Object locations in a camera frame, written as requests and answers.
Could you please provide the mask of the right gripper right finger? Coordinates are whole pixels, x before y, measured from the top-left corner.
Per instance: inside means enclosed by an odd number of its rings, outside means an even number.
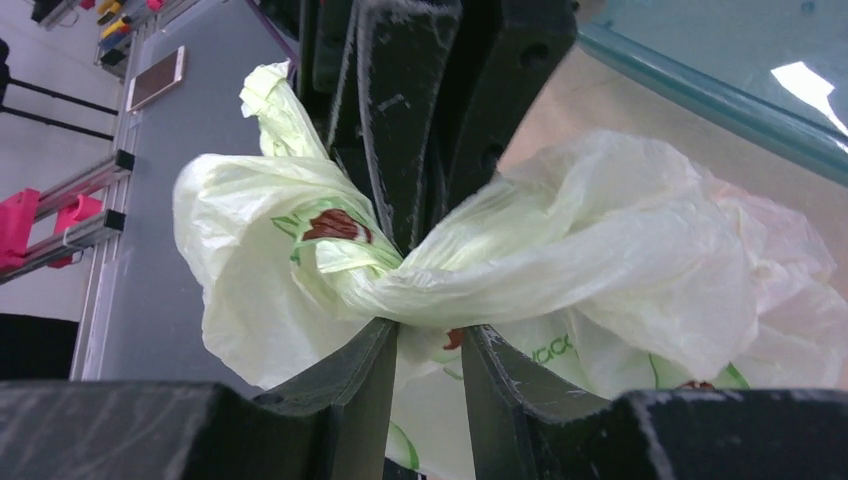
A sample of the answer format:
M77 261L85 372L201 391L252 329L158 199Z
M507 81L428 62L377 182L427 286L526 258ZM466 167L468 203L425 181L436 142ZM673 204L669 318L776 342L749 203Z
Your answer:
M488 326L462 364L480 479L843 479L847 395L820 389L636 390L607 401Z

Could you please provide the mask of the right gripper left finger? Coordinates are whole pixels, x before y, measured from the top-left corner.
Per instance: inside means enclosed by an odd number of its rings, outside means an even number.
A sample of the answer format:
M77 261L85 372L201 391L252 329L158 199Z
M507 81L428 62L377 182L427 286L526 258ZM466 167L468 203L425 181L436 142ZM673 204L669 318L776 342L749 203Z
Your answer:
M379 479L397 326L247 399L218 383L5 382L5 479Z

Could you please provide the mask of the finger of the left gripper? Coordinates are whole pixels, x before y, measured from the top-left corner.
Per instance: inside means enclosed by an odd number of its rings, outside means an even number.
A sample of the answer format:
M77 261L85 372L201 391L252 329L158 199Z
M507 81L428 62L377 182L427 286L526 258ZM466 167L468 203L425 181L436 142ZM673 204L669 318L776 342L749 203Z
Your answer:
M425 156L458 1L355 1L327 145L403 254L422 235Z
M577 37L575 1L465 1L430 140L440 219L486 185Z

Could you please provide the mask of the light green plastic bag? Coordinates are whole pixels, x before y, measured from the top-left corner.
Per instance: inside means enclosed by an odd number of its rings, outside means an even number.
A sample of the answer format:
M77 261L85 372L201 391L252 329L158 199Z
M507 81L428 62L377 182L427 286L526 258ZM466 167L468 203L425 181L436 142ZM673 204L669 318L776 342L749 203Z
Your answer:
M271 389L368 321L400 324L387 457L474 475L463 327L611 399L627 390L834 387L847 356L837 265L800 212L668 143L608 130L497 175L409 254L320 145L284 63L244 81L257 156L204 154L173 191L203 289L202 339Z

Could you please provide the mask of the teal plastic bin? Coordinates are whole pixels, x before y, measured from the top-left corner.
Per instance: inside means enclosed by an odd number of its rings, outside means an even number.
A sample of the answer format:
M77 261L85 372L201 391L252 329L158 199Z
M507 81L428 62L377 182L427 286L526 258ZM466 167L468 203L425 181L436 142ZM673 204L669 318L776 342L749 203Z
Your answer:
M605 65L820 176L847 181L843 1L583 1Z

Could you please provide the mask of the gold smartphone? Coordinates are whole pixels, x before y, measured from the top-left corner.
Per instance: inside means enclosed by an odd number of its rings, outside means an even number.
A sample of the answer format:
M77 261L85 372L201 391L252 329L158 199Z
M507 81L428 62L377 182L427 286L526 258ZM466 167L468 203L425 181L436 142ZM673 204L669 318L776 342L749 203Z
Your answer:
M178 85L184 76L186 49L178 47L130 81L126 112L134 112Z

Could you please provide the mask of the pink plastic part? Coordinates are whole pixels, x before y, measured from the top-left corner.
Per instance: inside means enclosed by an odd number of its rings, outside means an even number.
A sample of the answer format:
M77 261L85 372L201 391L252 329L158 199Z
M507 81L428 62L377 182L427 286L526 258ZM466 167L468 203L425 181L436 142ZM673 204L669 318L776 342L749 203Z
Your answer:
M45 218L54 217L53 234L64 234L103 209L100 199L83 193L71 194L60 200L58 206L47 207L42 194L31 188L2 200L1 273L11 273L24 266L32 231Z

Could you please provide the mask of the aluminium frame rail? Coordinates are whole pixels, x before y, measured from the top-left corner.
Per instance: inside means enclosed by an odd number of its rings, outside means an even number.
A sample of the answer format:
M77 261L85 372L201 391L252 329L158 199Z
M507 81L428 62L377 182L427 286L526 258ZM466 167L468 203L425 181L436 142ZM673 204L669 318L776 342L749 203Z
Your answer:
M58 206L60 200L77 193L100 199L100 192L129 177L134 165L133 154L117 150L53 187L38 191L47 201L47 207ZM1 283L5 285L45 267L61 269L72 265L75 257L85 250L121 234L125 220L124 213L104 205L101 213L71 227L66 233L53 234L55 219L45 218L32 231L24 266L11 273L1 273ZM3 313L1 379L68 379L78 334L79 324L71 320Z

